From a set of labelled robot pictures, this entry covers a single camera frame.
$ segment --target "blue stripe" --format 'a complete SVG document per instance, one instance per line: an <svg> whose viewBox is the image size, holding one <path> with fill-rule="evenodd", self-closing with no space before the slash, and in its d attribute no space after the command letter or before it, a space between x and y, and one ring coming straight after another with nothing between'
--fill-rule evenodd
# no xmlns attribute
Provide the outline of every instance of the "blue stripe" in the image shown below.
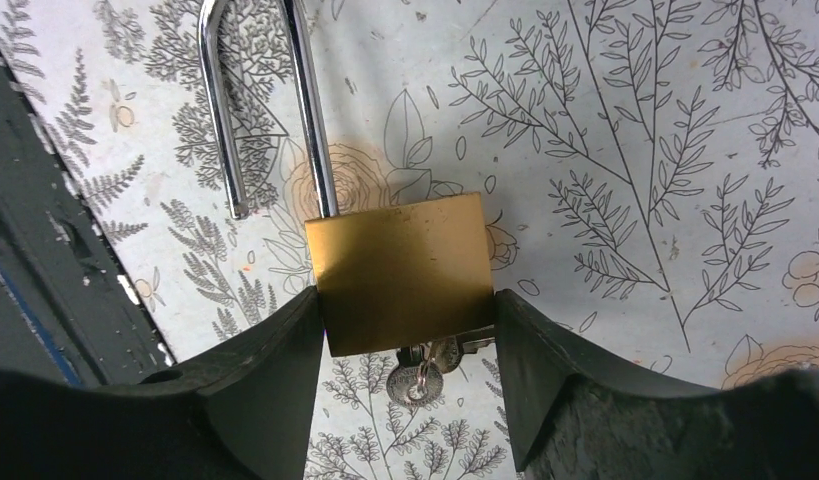
<svg viewBox="0 0 819 480"><path fill-rule="evenodd" d="M29 307L29 304L23 299L23 295L17 289L14 283L12 283L11 279L6 275L6 272L0 267L0 283L7 290L7 294L11 299L14 301L15 305L18 306L20 309L20 314L23 316L24 320L26 320L26 326L29 327L29 330L35 335L35 338L38 339L38 342L44 347L44 350L47 352L47 355L56 364L56 367L64 377L65 381L68 385L74 387L82 387L84 384L82 379L76 374L73 367L64 357L62 352L59 351L59 348L56 346L55 342L53 341L52 335L50 332L44 328L44 325L38 320L38 317Z"/></svg>

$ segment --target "floral tablecloth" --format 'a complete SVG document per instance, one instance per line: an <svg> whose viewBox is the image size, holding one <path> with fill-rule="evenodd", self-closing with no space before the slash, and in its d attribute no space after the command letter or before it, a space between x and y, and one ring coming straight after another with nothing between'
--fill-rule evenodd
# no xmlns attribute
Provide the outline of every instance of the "floral tablecloth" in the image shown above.
<svg viewBox="0 0 819 480"><path fill-rule="evenodd" d="M669 375L819 367L819 0L306 0L342 211L483 193L498 288ZM198 0L0 0L0 48L182 361L312 282L277 9L222 54L253 217L227 218ZM307 478L508 479L493 349L435 405L331 359Z"/></svg>

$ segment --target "padlock shackle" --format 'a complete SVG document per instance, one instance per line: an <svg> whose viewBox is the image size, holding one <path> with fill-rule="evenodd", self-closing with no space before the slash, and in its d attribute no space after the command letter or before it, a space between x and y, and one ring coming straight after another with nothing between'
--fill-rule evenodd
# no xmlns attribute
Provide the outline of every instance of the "padlock shackle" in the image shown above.
<svg viewBox="0 0 819 480"><path fill-rule="evenodd" d="M229 0L205 0L203 2L197 25L197 45L200 51L200 67L203 70L230 215L235 220L241 220L249 214L249 206L235 148L232 117L223 87L218 55L218 27L221 15L228 3ZM334 217L339 214L338 199L329 161L326 129L312 62L312 49L306 30L306 17L303 15L299 2L295 0L279 1L278 7L290 47L294 81L297 87L297 101L300 105L300 119L303 123L306 153L309 156L312 178L315 182L318 209L322 218Z"/></svg>

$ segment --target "white patterned surface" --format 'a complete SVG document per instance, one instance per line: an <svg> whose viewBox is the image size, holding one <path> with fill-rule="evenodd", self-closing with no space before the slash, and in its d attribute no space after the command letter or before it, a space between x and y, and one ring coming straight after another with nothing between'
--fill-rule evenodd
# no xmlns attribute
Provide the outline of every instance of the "white patterned surface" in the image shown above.
<svg viewBox="0 0 819 480"><path fill-rule="evenodd" d="M199 1L0 0L3 54L179 361L311 281L276 11L232 3L258 201L235 223ZM497 287L589 340L714 386L819 366L819 0L305 5L345 211L481 191ZM389 361L325 355L308 476L514 477L491 349L429 411L388 405Z"/></svg>

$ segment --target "brass padlock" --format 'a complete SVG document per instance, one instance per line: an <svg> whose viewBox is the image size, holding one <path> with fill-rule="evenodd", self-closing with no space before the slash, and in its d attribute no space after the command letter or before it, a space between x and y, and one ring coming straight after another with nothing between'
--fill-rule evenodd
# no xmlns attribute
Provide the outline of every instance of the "brass padlock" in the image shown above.
<svg viewBox="0 0 819 480"><path fill-rule="evenodd" d="M215 36L225 0L201 12L200 53L233 218L247 196L231 141ZM333 357L431 342L494 322L479 193L338 215L305 17L279 3L291 47L306 149L321 217L305 223Z"/></svg>

